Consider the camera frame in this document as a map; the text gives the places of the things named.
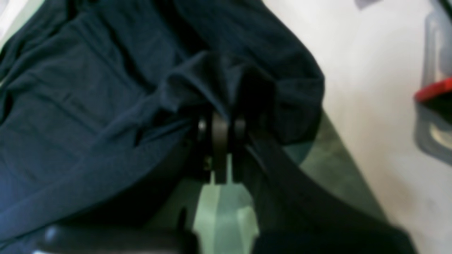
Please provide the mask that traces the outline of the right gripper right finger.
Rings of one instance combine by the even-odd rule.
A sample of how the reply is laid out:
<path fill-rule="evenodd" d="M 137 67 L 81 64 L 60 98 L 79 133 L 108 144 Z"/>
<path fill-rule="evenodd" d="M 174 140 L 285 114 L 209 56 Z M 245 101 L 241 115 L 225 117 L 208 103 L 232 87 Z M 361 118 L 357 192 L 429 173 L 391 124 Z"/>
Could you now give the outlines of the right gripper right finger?
<path fill-rule="evenodd" d="M 402 230 L 329 194 L 267 131 L 233 125 L 233 179 L 253 198 L 260 233 L 252 254 L 415 254 Z"/>

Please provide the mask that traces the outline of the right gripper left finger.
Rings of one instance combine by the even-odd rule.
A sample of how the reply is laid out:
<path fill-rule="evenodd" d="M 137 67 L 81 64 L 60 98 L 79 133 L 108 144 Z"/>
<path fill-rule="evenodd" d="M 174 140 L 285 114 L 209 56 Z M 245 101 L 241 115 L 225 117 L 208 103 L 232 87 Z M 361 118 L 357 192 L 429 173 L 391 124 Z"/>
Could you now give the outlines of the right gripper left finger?
<path fill-rule="evenodd" d="M 134 186 L 48 227 L 37 254 L 198 254 L 192 230 L 202 185 L 227 180 L 228 122 L 202 116 Z"/>

